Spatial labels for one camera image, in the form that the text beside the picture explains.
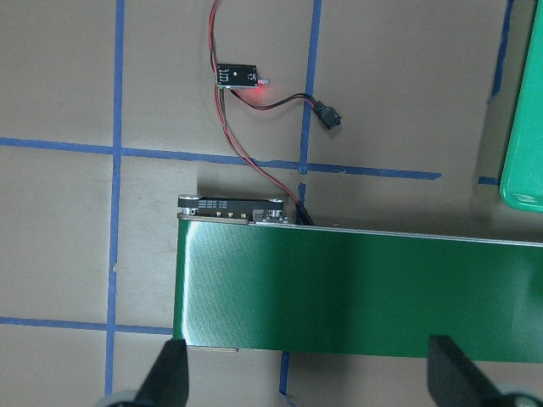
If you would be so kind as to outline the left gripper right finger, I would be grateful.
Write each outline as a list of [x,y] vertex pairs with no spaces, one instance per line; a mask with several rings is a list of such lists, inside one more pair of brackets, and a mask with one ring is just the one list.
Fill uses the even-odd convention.
[[440,407],[501,405],[501,392],[447,336],[428,339],[427,388]]

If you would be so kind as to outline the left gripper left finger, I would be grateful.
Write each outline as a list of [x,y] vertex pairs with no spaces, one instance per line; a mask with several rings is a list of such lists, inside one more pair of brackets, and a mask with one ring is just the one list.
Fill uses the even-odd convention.
[[165,343],[139,388],[136,406],[185,406],[189,395],[188,350],[183,339]]

